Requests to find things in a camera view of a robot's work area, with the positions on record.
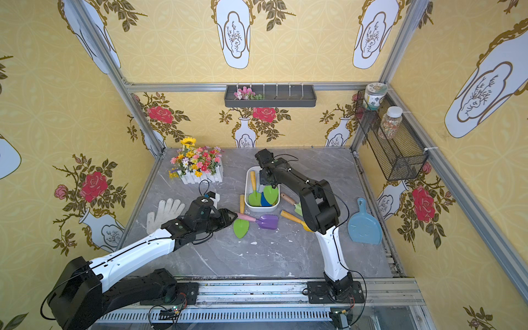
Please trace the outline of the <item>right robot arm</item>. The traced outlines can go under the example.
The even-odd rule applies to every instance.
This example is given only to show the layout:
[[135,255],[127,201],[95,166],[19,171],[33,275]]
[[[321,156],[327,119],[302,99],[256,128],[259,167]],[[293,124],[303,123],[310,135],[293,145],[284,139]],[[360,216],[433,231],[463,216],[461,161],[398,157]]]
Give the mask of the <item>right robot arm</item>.
[[284,186],[298,195],[302,217],[318,241],[324,262],[324,280],[331,300],[357,304],[365,303],[367,290],[364,281],[354,280],[354,271],[349,269],[340,244],[339,203],[345,202],[337,196],[330,183],[323,179],[325,167],[321,164],[302,165],[300,161],[286,160],[268,149],[255,154],[261,167],[261,181],[273,187]]

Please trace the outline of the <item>green pointed trowel yellow handle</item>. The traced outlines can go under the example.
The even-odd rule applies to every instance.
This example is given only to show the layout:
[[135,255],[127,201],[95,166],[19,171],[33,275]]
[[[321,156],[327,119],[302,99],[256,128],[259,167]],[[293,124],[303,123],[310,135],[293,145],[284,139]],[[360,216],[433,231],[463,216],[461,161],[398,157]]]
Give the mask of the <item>green pointed trowel yellow handle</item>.
[[252,192],[248,195],[248,203],[253,207],[261,207],[261,193],[257,190],[257,177],[253,170],[250,172],[250,180],[252,184]]

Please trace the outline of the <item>green trowel brown wooden handle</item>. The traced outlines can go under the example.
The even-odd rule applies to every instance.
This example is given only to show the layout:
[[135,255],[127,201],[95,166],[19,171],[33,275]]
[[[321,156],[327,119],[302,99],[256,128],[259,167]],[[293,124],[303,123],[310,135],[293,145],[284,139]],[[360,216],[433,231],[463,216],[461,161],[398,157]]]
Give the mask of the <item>green trowel brown wooden handle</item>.
[[297,214],[299,214],[300,216],[303,215],[303,212],[302,212],[302,207],[301,207],[301,203],[300,202],[295,202],[294,199],[292,199],[289,195],[285,194],[285,193],[282,193],[280,194],[281,198],[284,199],[287,203],[291,204],[292,206],[295,207],[295,212]]

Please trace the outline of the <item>blue trowel pale wooden handle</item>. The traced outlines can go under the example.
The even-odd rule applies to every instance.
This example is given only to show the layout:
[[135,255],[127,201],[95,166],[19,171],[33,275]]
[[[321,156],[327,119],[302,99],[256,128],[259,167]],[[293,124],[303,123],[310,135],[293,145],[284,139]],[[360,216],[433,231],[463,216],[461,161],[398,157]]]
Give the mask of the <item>blue trowel pale wooden handle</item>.
[[261,193],[261,206],[262,207],[271,207],[271,203],[268,202],[268,200],[265,198],[265,194]]

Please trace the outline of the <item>green narrow trowel yellow handle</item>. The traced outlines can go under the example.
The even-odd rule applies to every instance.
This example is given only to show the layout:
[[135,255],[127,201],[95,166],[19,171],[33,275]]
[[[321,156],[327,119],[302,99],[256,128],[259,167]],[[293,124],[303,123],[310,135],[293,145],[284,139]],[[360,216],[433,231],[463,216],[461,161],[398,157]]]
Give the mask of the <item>green narrow trowel yellow handle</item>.
[[[245,197],[244,195],[241,195],[239,197],[239,212],[241,214],[245,213]],[[246,236],[247,232],[249,231],[250,222],[245,219],[236,219],[233,223],[233,230],[234,234],[238,239],[244,238]]]

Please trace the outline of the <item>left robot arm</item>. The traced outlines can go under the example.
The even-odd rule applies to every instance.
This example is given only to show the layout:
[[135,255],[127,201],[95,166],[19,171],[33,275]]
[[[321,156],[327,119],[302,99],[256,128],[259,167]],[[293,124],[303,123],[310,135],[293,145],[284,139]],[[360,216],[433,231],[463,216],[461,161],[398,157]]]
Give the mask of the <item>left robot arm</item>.
[[106,256],[87,261],[71,260],[45,297],[62,329],[88,329],[109,312],[142,301],[176,301],[181,293],[178,282],[166,269],[131,278],[132,272],[187,244],[199,234],[213,234],[229,227],[238,214],[217,208],[209,195],[195,199],[187,212],[172,216],[145,238]]

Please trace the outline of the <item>purple trowel pink handle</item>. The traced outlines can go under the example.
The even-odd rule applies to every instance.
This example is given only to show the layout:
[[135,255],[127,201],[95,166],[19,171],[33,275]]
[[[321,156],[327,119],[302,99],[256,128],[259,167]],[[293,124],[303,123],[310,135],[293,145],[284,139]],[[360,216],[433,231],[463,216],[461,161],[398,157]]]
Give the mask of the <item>purple trowel pink handle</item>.
[[237,215],[240,219],[256,223],[262,229],[276,230],[279,225],[279,217],[275,214],[263,214],[259,218],[254,218],[243,213],[237,213]]

